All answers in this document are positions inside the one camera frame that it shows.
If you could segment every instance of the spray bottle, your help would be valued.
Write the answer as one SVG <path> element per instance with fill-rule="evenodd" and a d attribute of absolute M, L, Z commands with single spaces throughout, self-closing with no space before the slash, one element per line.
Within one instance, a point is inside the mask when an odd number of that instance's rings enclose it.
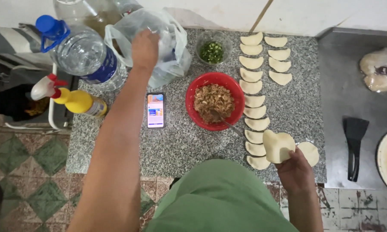
<path fill-rule="evenodd" d="M 64 104 L 72 113 L 83 113 L 94 117 L 101 117 L 106 113 L 108 107 L 102 99 L 83 90 L 70 91 L 67 88 L 56 88 L 56 85 L 67 85 L 67 82 L 57 80 L 54 74 L 43 77 L 33 86 L 32 99 L 53 98 L 55 103 Z"/>

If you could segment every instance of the phone screen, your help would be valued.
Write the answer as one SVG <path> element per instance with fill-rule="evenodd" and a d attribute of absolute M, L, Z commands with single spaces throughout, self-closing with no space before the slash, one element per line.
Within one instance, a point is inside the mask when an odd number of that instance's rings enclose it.
<path fill-rule="evenodd" d="M 164 127 L 163 94 L 148 94 L 148 128 Z"/>

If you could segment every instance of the red bowl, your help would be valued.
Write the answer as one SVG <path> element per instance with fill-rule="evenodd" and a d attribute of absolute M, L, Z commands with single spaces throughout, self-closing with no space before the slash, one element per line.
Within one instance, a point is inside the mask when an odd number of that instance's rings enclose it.
<path fill-rule="evenodd" d="M 242 92 L 242 88 L 239 86 L 238 82 L 235 81 L 232 77 L 224 73 L 205 73 L 196 77 L 195 80 L 191 82 L 186 91 L 185 96 L 185 106 L 186 111 L 188 112 L 191 119 L 200 127 L 207 130 L 224 130 L 228 126 L 220 123 L 210 123 L 207 124 L 203 121 L 199 113 L 193 108 L 193 102 L 195 100 L 195 90 L 199 87 L 209 84 L 218 84 L 227 88 L 232 95 L 232 98 L 235 101 L 235 109 L 232 111 L 231 116 L 226 118 L 225 121 L 231 125 L 235 124 L 242 116 L 245 108 L 245 96 Z"/>

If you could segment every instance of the hand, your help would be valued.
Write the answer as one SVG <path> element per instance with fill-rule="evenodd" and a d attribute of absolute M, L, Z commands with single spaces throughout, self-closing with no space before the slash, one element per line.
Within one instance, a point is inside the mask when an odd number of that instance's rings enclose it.
<path fill-rule="evenodd" d="M 283 187 L 289 194 L 315 192 L 314 172 L 302 151 L 295 146 L 289 155 L 290 159 L 275 164 Z"/>
<path fill-rule="evenodd" d="M 133 67 L 152 71 L 158 61 L 159 35 L 149 29 L 139 32 L 132 41 Z"/>

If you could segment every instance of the spoon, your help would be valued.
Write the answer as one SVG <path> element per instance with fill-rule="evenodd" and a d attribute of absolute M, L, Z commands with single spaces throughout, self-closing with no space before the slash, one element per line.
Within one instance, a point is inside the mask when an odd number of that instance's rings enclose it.
<path fill-rule="evenodd" d="M 243 138 L 243 135 L 242 133 L 236 128 L 234 127 L 233 125 L 227 123 L 225 121 L 225 119 L 222 118 L 221 114 L 219 112 L 217 112 L 216 110 L 214 109 L 210 109 L 210 112 L 212 114 L 213 117 L 217 118 L 217 119 L 220 119 L 225 125 L 227 125 L 231 130 L 235 131 L 235 133 L 237 133 L 241 138 Z"/>

